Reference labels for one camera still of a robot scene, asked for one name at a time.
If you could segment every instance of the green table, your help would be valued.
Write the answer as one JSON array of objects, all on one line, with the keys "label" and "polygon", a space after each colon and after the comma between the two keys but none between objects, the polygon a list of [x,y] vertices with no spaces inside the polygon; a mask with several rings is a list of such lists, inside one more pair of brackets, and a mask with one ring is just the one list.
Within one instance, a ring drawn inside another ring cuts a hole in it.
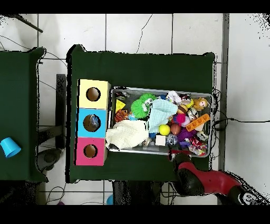
[{"label": "green table", "polygon": [[37,62],[44,51],[0,52],[0,141],[11,137],[22,148],[6,158],[0,147],[0,180],[47,181],[36,167]]},{"label": "green table", "polygon": [[[78,79],[108,81],[112,86],[202,92],[213,87],[213,53],[154,55],[86,52],[74,45],[67,53],[68,78],[66,180],[175,181],[166,156],[109,152],[104,166],[74,166],[76,92]],[[209,157],[192,159],[208,170]]]}]

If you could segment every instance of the light blue cloth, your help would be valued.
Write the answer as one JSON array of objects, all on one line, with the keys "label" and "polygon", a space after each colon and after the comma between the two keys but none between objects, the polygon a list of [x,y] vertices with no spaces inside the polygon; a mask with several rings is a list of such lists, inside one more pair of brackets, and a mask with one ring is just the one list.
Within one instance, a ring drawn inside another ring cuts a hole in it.
[{"label": "light blue cloth", "polygon": [[168,123],[169,117],[176,114],[177,110],[177,105],[167,100],[154,100],[150,106],[150,115],[148,119],[149,133],[158,133],[159,126]]}]

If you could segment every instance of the pink box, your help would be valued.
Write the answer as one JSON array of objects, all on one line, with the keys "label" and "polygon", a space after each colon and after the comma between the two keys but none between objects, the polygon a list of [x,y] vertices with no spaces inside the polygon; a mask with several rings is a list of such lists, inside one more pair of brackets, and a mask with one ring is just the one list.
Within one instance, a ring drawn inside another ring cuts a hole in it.
[{"label": "pink box", "polygon": [[[84,154],[87,145],[94,145],[97,148],[96,156],[89,158]],[[86,138],[78,137],[75,165],[80,166],[103,166],[107,157],[105,148],[105,138]]]}]

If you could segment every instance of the metal tray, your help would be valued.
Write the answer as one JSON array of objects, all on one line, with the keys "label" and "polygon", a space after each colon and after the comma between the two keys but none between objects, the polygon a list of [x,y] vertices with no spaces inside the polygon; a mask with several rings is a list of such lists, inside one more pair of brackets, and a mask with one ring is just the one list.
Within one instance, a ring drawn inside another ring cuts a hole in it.
[{"label": "metal tray", "polygon": [[[128,112],[130,112],[130,108],[131,108],[131,104],[140,98],[140,96],[142,94],[145,93],[152,93],[156,96],[159,95],[167,95],[169,90],[157,90],[157,89],[140,89],[140,88],[129,88],[129,87],[112,87],[110,90],[110,97],[109,97],[109,111],[108,111],[108,125],[107,127],[113,127],[113,125],[115,124],[114,121],[114,115],[115,115],[115,93],[116,92],[122,92],[125,91],[127,92],[130,97],[126,98],[126,100],[124,101],[124,103],[126,104],[125,107],[123,108],[123,110],[127,110]],[[203,131],[205,133],[208,134],[208,148],[207,148],[207,153],[204,156],[198,156],[195,155],[193,153],[191,153],[192,157],[207,157],[210,154],[210,142],[211,142],[211,127],[212,127],[212,113],[211,113],[211,109],[213,108],[213,96],[211,94],[200,94],[200,93],[196,93],[196,92],[181,92],[181,91],[176,91],[176,93],[178,94],[190,94],[191,98],[199,98],[199,97],[204,97],[205,99],[207,99],[210,107],[206,107],[205,109],[203,109],[202,111],[198,111],[199,116],[203,115],[203,114],[208,114],[210,117],[210,121],[206,123],[206,125],[204,126]],[[144,153],[144,154],[154,154],[154,155],[169,155],[169,148],[168,146],[147,146],[147,147],[143,147],[143,146],[136,146],[133,148],[125,148],[125,149],[109,149],[110,151],[113,152],[128,152],[128,153]]]}]

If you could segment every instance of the orange lego brick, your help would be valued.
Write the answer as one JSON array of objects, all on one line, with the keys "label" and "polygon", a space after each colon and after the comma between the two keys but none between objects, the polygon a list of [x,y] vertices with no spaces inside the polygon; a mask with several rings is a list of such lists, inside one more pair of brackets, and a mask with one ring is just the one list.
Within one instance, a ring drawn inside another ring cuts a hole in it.
[{"label": "orange lego brick", "polygon": [[197,118],[196,120],[194,120],[193,122],[189,123],[186,126],[187,131],[192,131],[193,129],[195,129],[196,127],[204,124],[205,122],[209,121],[210,117],[208,114],[204,114],[202,116],[200,116],[199,118]]}]

